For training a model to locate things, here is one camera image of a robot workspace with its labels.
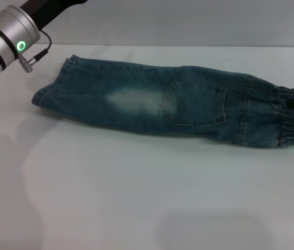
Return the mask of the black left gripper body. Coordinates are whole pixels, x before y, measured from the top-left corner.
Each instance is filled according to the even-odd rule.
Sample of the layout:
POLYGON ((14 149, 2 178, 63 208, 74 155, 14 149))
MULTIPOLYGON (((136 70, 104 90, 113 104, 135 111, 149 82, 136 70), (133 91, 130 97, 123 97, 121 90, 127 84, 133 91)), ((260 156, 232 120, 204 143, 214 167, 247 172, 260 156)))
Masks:
POLYGON ((88 0, 28 0, 20 6, 35 22, 38 29, 43 29, 64 10, 84 4, 88 0))

